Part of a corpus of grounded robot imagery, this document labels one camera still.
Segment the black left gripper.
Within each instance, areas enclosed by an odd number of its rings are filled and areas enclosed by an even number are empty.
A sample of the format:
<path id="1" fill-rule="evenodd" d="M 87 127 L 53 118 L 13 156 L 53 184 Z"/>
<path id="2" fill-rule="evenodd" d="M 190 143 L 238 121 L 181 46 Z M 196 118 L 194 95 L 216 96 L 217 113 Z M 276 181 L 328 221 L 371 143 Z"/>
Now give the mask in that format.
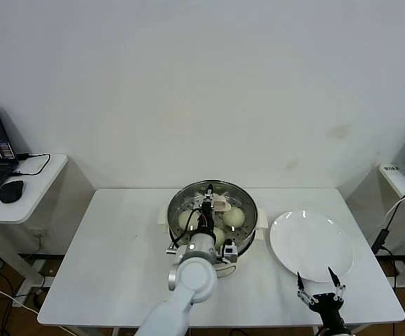
<path id="1" fill-rule="evenodd" d="M 197 232 L 209 235 L 215 239 L 214 220 L 212 217 L 212 208 L 218 211 L 220 208 L 220 199 L 213 194 L 213 185 L 209 184 L 203 198 L 203 205 L 200 208 L 201 215 L 198 219 Z"/>

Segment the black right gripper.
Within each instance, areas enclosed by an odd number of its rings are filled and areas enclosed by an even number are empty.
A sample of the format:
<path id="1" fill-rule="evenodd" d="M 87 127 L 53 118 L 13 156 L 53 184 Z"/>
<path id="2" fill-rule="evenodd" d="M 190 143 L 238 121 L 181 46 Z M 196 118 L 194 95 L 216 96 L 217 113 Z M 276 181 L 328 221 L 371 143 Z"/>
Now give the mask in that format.
<path id="1" fill-rule="evenodd" d="M 343 306 L 343 294 L 346 291 L 346 285 L 341 283 L 339 277 L 328 267 L 329 275 L 336 289 L 335 293 L 315 294 L 313 297 L 305 291 L 304 282 L 300 273 L 297 272 L 297 297 L 310 310 L 320 315 L 323 335 L 349 335 L 349 329 L 339 313 Z"/>

